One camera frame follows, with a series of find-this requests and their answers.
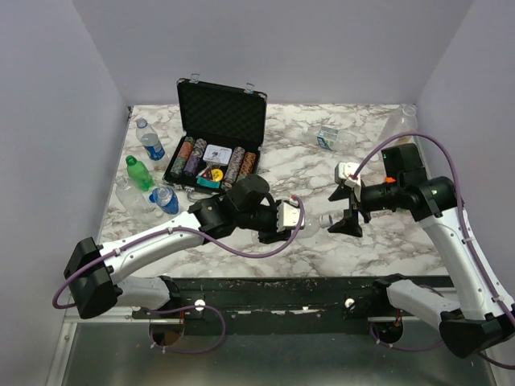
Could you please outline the clear Pocari Sweat bottle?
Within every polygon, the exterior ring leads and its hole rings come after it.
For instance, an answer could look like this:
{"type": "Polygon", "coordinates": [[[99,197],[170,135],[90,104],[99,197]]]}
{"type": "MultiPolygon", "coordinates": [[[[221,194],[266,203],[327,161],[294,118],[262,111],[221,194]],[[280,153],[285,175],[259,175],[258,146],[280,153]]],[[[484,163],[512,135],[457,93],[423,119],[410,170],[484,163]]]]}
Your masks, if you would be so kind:
{"type": "MultiPolygon", "coordinates": [[[[324,213],[324,214],[331,214],[333,218],[333,223],[337,222],[341,219],[343,212],[342,211],[335,211],[333,213],[324,213]]],[[[314,214],[308,213],[306,214],[306,219],[304,221],[304,229],[300,229],[298,235],[296,236],[297,239],[305,239],[313,237],[318,231],[326,228],[321,228],[318,224],[318,217],[321,216],[315,216],[314,214]]],[[[252,234],[252,241],[256,244],[261,244],[258,241],[258,233],[253,232],[252,234]]]]}

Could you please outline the clear bottle green-blue label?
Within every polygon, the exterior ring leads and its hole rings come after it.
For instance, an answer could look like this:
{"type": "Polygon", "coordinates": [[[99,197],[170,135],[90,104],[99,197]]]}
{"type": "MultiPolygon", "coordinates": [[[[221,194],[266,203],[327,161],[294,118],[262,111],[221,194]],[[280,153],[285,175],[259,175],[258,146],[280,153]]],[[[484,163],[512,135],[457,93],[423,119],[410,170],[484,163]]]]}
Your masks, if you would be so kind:
{"type": "Polygon", "coordinates": [[[312,126],[303,129],[303,138],[330,151],[343,151],[356,142],[356,137],[345,129],[312,126]]]}

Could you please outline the square clear juice bottle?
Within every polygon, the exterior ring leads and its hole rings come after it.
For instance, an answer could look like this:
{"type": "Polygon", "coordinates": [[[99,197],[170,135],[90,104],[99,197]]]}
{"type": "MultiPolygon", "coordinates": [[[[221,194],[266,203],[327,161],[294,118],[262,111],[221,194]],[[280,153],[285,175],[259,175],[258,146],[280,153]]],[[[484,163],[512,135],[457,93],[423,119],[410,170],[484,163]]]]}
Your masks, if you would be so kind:
{"type": "Polygon", "coordinates": [[[390,114],[377,139],[377,143],[381,143],[399,133],[416,131],[417,128],[417,107],[415,105],[402,105],[390,114]]]}

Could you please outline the blue label water bottle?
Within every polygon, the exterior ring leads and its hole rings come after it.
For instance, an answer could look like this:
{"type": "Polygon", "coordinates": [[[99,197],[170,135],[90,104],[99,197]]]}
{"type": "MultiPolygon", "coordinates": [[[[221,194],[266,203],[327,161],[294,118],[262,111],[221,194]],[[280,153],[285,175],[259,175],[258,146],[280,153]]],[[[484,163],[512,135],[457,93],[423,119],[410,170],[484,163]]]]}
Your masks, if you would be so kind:
{"type": "Polygon", "coordinates": [[[161,160],[166,152],[157,132],[148,124],[145,118],[137,119],[136,127],[136,137],[147,152],[149,159],[152,161],[161,160]]]}

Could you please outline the blue white Pocari cap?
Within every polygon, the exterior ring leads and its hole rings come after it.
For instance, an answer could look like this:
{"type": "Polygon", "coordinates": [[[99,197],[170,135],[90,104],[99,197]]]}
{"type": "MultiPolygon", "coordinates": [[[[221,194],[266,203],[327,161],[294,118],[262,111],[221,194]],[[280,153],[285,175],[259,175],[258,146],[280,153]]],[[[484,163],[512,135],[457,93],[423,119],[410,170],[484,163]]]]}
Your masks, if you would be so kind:
{"type": "Polygon", "coordinates": [[[329,228],[333,225],[331,214],[324,214],[318,217],[318,224],[321,228],[329,228]]]}

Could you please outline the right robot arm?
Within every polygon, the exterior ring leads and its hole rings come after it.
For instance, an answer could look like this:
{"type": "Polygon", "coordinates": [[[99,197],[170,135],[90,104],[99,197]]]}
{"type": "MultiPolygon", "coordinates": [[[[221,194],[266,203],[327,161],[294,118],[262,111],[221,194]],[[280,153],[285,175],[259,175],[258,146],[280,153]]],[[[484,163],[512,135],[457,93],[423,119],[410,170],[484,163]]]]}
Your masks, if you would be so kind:
{"type": "Polygon", "coordinates": [[[514,336],[514,300],[497,280],[480,249],[455,184],[447,177],[429,179],[413,143],[381,152],[386,181],[365,186],[358,165],[341,162],[335,168],[336,190],[331,201],[346,199],[344,216],[330,233],[361,237],[361,220],[374,211],[404,209],[430,237],[457,293],[453,301],[415,284],[400,274],[376,280],[372,309],[381,315],[404,310],[439,331],[455,356],[467,358],[514,336]]]}

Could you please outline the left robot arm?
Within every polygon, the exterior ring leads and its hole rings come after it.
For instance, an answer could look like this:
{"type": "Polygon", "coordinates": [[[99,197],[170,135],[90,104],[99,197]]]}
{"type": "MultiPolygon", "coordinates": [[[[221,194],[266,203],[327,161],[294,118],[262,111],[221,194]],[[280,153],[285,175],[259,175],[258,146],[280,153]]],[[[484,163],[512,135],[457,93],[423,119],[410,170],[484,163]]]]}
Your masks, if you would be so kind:
{"type": "Polygon", "coordinates": [[[281,252],[299,230],[301,203],[294,197],[273,199],[266,180],[250,175],[231,189],[192,204],[172,220],[123,240],[99,245],[91,237],[79,241],[64,269],[82,319],[104,314],[115,306],[153,310],[162,318],[178,309],[171,279],[141,278],[134,273],[164,257],[211,242],[229,253],[249,257],[221,243],[235,229],[259,232],[262,242],[281,241],[281,252]]]}

